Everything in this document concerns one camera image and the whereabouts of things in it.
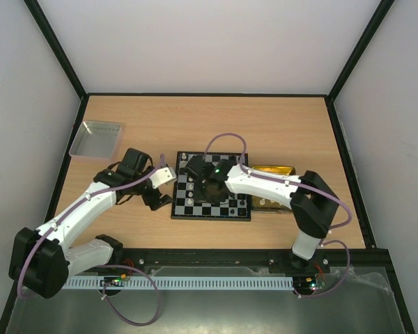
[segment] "black frame edge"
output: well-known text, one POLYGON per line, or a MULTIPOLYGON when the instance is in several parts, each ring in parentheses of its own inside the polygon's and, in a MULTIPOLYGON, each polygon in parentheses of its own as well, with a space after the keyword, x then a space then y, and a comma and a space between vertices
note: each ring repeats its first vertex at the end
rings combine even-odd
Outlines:
POLYGON ((6 333, 8 328, 9 321, 11 320, 11 315, 13 315, 13 309, 15 301, 17 300, 17 282, 13 283, 11 291, 9 292, 8 299, 6 300, 5 308, 1 313, 0 317, 0 334, 6 333))
POLYGON ((328 97, 325 98, 325 105, 327 106, 328 116, 330 117, 330 122, 332 124, 332 129, 334 137, 336 139, 337 148, 339 150, 339 155, 341 156, 343 169, 346 174, 348 187, 350 188, 351 197, 353 199, 353 204, 355 205, 357 220, 361 228, 362 237, 366 248, 375 248, 376 241, 371 230, 369 216, 365 210, 364 201, 362 199, 361 191, 359 190, 359 185, 357 183, 355 169, 353 168, 353 163, 350 158, 350 153, 348 151, 345 137, 343 136, 341 123, 339 122, 336 109, 334 108, 334 103, 328 97))
POLYGON ((49 202, 45 221, 49 221, 53 219, 56 213, 57 204, 59 203, 59 198, 61 197, 61 193, 62 193, 63 183, 65 182, 65 178, 67 177, 68 167, 70 166, 71 157, 70 157, 69 151, 70 151, 72 142, 75 139, 76 132, 82 123, 82 119, 84 118, 87 104, 88 104, 88 94, 85 95, 84 99, 81 101, 81 104, 79 105, 79 110, 77 111, 75 123, 72 126, 70 139, 68 139, 67 148, 66 148, 65 154, 63 155, 61 168, 59 170, 59 175, 56 180, 56 185, 54 186, 53 195, 49 202))
POLYGON ((89 93, 90 96, 181 96, 181 97, 323 97, 326 94, 264 94, 264 93, 89 93))
POLYGON ((84 98, 86 95, 85 89, 81 84, 81 81, 76 75, 75 70, 72 68, 70 61, 66 53, 64 52, 61 43, 56 37, 51 25, 48 22, 47 17, 45 16, 40 4, 37 0, 24 0, 26 7, 28 7, 30 13, 33 15, 34 20, 36 21, 37 25, 39 26, 40 31, 44 35, 45 39, 47 40, 51 50, 53 51, 54 55, 56 56, 57 60, 61 64, 63 71, 65 72, 66 76, 70 80, 71 85, 76 90, 77 95, 80 99, 84 98))
POLYGON ((369 45, 371 39, 375 35, 375 32, 378 30, 379 26, 385 18, 385 15, 389 12, 389 9, 392 7, 394 2, 395 0, 381 0, 379 3, 369 23, 364 29, 360 39, 357 41, 357 44, 353 49, 350 57, 348 58, 346 64, 344 65, 341 73, 339 74, 336 82, 334 83, 333 88, 328 95, 330 100, 334 101, 341 92, 341 89, 347 82, 348 77, 355 68, 357 62, 360 60, 362 54, 369 45))

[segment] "gold box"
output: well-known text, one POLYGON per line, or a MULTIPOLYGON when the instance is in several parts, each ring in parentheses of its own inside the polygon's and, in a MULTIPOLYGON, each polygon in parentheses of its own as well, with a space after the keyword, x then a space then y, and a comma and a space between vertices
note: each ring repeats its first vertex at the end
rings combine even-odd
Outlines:
MULTIPOLYGON (((273 173, 273 174, 278 174, 278 175, 294 175, 295 174, 295 168, 291 166, 254 165, 251 168, 255 170, 260 170, 262 172, 273 173)), ((285 213, 285 212, 291 212, 291 209, 277 202, 268 200, 266 198, 252 196, 252 211, 285 213)))

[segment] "chess square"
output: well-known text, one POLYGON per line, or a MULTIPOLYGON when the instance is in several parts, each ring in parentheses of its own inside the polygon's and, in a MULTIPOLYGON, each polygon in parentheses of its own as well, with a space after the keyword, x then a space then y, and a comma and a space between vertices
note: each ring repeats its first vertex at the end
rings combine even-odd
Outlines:
POLYGON ((176 199, 176 206, 184 207, 186 199, 185 198, 177 198, 176 199))
POLYGON ((211 207, 210 208, 210 215, 211 216, 219 216, 220 215, 220 208, 219 207, 211 207))
POLYGON ((192 198, 186 198, 184 202, 185 207, 193 207, 194 206, 194 200, 192 198))
POLYGON ((220 216, 229 216, 229 208, 220 207, 220 216))
POLYGON ((187 175, 179 175, 178 176, 178 183, 187 182, 187 175))
POLYGON ((186 190, 177 190, 176 191, 177 198, 185 198, 186 197, 186 190))
POLYGON ((202 207, 194 207, 194 214, 197 216, 203 215, 203 208, 202 207))
POLYGON ((211 209, 210 209, 210 207, 203 207, 202 208, 203 209, 203 215, 204 216, 210 216, 210 213, 211 213, 211 209))
POLYGON ((175 214, 184 214, 184 207, 175 207, 175 214))

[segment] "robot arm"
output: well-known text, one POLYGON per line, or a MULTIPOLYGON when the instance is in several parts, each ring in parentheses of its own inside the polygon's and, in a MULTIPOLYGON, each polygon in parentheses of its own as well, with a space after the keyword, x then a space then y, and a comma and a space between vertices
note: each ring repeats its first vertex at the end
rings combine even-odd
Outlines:
POLYGON ((310 260, 321 240, 326 238, 338 205, 294 184, 306 184, 334 197, 336 195, 315 172, 307 171, 303 176, 282 176, 254 170, 257 177, 252 175, 252 171, 231 160, 221 160, 213 166, 202 156, 192 157, 186 165, 187 174, 195 180, 195 201, 224 202, 230 193, 243 193, 267 198, 292 209, 299 228, 292 247, 293 254, 302 261, 310 260))
POLYGON ((24 277, 24 285, 39 295, 49 298, 62 288, 70 276, 108 262, 119 263, 122 260, 123 245, 105 235, 97 236, 88 244, 70 247, 99 215, 121 202, 124 196, 141 195, 144 203, 152 210, 171 202, 169 196, 162 196, 158 190, 159 186, 176 179, 170 167, 158 169, 146 181, 134 187, 90 196, 96 191, 130 184, 148 174, 153 170, 152 166, 144 170, 148 158, 143 152, 129 149, 116 171, 111 169, 114 166, 109 166, 99 172, 87 190, 58 216, 35 230, 23 228, 18 232, 14 240, 9 276, 18 280, 29 252, 50 228, 54 228, 54 231, 41 244, 24 277), (74 206, 77 207, 58 226, 56 222, 59 218, 74 206))

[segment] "wooden tabletop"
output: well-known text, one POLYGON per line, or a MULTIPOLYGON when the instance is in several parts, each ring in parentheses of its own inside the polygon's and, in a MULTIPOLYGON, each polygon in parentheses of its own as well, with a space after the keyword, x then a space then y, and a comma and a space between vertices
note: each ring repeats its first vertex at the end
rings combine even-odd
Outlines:
MULTIPOLYGON (((91 96, 84 120, 122 124, 119 159, 128 148, 136 148, 152 156, 154 164, 165 153, 172 167, 177 151, 203 151, 215 135, 235 132, 248 144, 249 164, 294 166, 298 175, 314 170, 353 209, 323 98, 91 96)), ((238 139, 228 137, 212 146, 215 152, 241 149, 238 139)), ((57 213, 106 167, 72 159, 57 213)), ((172 196, 173 186, 160 190, 172 196)), ((98 217, 75 244, 107 234, 128 248, 290 248, 297 235, 292 214, 252 212, 250 222, 172 220, 170 216, 171 205, 152 212, 140 197, 133 197, 98 217)), ((334 223, 345 219, 339 208, 334 223)), ((364 248, 356 218, 333 230, 331 238, 364 248)))

